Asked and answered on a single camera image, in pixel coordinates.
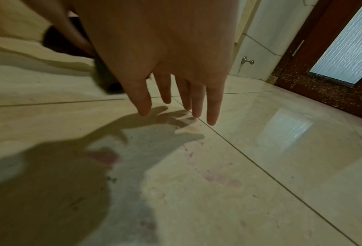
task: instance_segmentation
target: frosted glass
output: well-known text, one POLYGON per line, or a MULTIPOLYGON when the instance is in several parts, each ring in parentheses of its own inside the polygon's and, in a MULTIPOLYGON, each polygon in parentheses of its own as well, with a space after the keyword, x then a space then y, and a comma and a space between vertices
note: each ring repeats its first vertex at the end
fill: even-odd
POLYGON ((310 72, 351 84, 362 78, 362 7, 310 72))

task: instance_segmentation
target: tiled floor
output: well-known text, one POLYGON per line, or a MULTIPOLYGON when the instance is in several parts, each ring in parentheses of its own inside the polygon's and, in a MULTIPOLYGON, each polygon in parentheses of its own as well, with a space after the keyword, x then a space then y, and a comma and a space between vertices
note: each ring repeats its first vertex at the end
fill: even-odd
POLYGON ((141 118, 91 70, 0 39, 0 246, 362 246, 362 119, 232 76, 214 127, 141 118))

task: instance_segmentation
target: glossy floor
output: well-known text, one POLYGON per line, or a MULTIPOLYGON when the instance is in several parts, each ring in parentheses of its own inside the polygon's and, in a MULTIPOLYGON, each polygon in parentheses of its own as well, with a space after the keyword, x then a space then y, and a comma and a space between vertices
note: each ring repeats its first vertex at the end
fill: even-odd
POLYGON ((231 76, 214 127, 176 90, 141 118, 89 60, 1 47, 0 246, 362 246, 362 119, 231 76))

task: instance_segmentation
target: door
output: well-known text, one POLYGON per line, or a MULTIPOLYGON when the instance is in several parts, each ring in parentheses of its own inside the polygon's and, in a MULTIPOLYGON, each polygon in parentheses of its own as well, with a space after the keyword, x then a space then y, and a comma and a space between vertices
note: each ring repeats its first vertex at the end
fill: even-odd
POLYGON ((275 85, 362 117, 362 0, 319 0, 277 69, 275 85))

